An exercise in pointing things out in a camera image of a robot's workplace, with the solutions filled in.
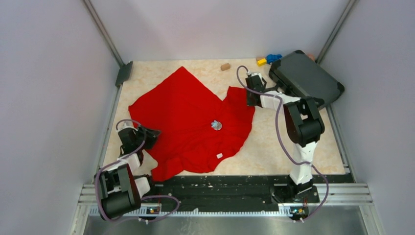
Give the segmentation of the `red t-shirt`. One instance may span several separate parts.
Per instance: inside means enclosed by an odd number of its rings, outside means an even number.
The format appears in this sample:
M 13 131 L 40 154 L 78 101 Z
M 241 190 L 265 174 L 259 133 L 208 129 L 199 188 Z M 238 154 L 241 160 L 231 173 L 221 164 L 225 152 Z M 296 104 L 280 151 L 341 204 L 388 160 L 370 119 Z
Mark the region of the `red t-shirt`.
M 220 99 L 186 68 L 180 67 L 128 108 L 130 117 L 161 134 L 148 154 L 157 162 L 154 181 L 163 182 L 183 171 L 209 173 L 236 155 L 251 129 L 255 108 L 246 90 L 229 87 Z M 217 120 L 223 128 L 215 131 Z

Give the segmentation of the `round glitter brooch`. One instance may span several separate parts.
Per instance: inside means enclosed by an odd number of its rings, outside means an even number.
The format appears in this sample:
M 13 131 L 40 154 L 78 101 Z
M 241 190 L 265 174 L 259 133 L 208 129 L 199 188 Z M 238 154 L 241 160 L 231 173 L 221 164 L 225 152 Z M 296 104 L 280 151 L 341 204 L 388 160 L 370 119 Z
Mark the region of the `round glitter brooch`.
M 220 131 L 223 128 L 223 125 L 221 122 L 214 120 L 211 123 L 211 127 L 215 130 L 215 131 Z

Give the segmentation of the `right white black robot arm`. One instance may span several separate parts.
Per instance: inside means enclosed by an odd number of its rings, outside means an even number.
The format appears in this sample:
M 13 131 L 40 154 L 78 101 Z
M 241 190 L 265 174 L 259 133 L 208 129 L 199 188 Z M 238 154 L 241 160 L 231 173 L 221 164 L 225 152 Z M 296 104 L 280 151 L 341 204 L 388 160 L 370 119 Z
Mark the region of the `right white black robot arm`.
M 317 197 L 313 185 L 312 162 L 314 152 L 325 126 L 313 98 L 292 97 L 279 92 L 276 87 L 266 88 L 266 81 L 259 72 L 247 74 L 247 104 L 273 109 L 284 114 L 289 139 L 294 144 L 289 160 L 293 167 L 284 187 L 275 187 L 273 199 L 278 203 L 299 203 Z

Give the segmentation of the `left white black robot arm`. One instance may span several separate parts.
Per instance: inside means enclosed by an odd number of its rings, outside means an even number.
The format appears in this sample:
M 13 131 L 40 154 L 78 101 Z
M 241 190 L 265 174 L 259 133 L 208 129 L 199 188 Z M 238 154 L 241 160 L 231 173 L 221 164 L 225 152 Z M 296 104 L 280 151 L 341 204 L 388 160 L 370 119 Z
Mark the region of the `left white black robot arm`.
M 136 177 L 133 172 L 143 164 L 142 151 L 154 146 L 161 131 L 125 125 L 117 130 L 117 134 L 121 140 L 120 156 L 95 176 L 98 187 L 95 194 L 101 205 L 99 213 L 107 221 L 117 220 L 139 209 L 141 199 L 152 202 L 157 196 L 150 176 L 144 174 Z

